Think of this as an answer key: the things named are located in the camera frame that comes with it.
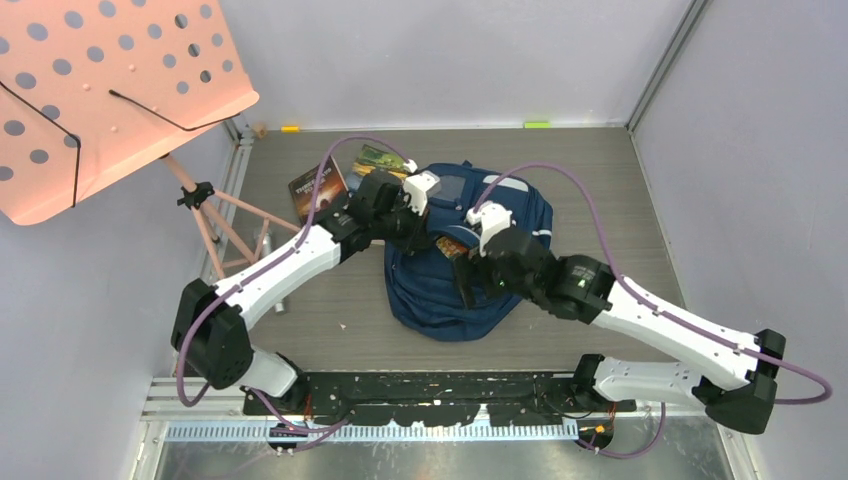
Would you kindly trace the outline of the orange small notebook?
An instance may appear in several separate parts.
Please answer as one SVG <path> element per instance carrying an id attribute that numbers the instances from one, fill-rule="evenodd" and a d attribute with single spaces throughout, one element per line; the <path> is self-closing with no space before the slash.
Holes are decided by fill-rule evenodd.
<path id="1" fill-rule="evenodd" d="M 441 236 L 437 238 L 435 241 L 435 246 L 448 259 L 467 255 L 469 252 L 469 248 L 466 245 L 454 238 L 447 236 Z"/>

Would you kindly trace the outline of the navy blue student backpack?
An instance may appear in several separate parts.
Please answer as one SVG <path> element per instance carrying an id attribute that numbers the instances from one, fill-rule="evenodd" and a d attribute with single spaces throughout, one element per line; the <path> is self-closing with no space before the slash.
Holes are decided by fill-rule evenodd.
<path id="1" fill-rule="evenodd" d="M 470 253 L 480 242 L 466 215 L 488 187 L 490 201 L 511 211 L 513 225 L 549 246 L 553 208 L 527 182 L 498 178 L 495 171 L 462 164 L 434 163 L 428 171 L 440 179 L 428 201 L 426 232 L 430 247 L 404 254 L 392 245 L 384 251 L 384 279 L 392 315 L 405 327 L 442 342 L 483 338 L 519 303 L 509 293 L 488 294 Z"/>

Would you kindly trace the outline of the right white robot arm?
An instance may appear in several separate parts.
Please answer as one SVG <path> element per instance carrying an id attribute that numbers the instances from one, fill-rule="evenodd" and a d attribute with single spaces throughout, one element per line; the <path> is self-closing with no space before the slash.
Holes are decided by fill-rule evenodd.
<path id="1" fill-rule="evenodd" d="M 466 221 L 479 239 L 470 253 L 472 270 L 487 293 L 516 295 L 558 319 L 618 332 L 672 356 L 662 363 L 583 355 L 570 385 L 577 406 L 591 411 L 621 400 L 666 402 L 702 407 L 741 433 L 765 432 L 777 402 L 779 368 L 772 361 L 785 352 L 782 334 L 714 324 L 592 257 L 555 257 L 494 202 L 470 209 Z"/>

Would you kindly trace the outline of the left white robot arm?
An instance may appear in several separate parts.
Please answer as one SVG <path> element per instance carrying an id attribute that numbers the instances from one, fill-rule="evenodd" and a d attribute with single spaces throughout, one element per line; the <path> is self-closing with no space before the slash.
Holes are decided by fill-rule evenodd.
<path id="1" fill-rule="evenodd" d="M 403 253 L 428 248 L 428 201 L 439 187 L 439 178 L 429 171 L 404 180 L 373 171 L 352 197 L 319 211 L 310 225 L 258 263 L 212 285 L 190 282 L 171 335 L 177 375 L 191 367 L 211 388 L 258 389 L 280 412 L 298 412 L 307 398 L 299 370 L 282 355 L 254 346 L 250 330 L 274 304 L 375 240 Z"/>

